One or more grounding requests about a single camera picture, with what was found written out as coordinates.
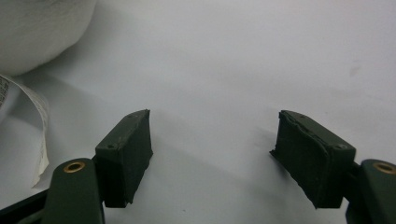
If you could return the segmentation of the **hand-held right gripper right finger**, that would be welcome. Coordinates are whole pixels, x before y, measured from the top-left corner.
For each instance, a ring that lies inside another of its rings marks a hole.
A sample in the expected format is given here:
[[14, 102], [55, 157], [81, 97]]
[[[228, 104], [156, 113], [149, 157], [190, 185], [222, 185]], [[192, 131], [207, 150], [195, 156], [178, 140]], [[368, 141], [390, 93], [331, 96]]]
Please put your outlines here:
[[290, 173], [316, 208], [338, 208], [343, 179], [356, 148], [306, 115], [282, 110], [270, 154]]

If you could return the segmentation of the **white plush toy black band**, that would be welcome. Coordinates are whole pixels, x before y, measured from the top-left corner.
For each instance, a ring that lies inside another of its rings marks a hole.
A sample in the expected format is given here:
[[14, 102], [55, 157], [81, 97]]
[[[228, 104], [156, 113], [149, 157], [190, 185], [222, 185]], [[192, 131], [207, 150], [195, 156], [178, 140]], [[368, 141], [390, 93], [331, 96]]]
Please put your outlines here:
[[40, 149], [31, 186], [46, 172], [49, 106], [44, 97], [16, 80], [70, 49], [88, 29], [98, 0], [0, 0], [0, 111], [10, 86], [18, 87], [41, 120]]

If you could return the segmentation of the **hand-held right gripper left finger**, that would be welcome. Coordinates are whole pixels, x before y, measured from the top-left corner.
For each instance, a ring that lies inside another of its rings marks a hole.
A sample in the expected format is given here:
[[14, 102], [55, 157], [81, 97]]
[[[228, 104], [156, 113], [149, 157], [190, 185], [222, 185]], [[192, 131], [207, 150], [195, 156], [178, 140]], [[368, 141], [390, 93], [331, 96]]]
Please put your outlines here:
[[96, 146], [93, 160], [106, 207], [133, 202], [152, 155], [148, 109], [126, 115]]

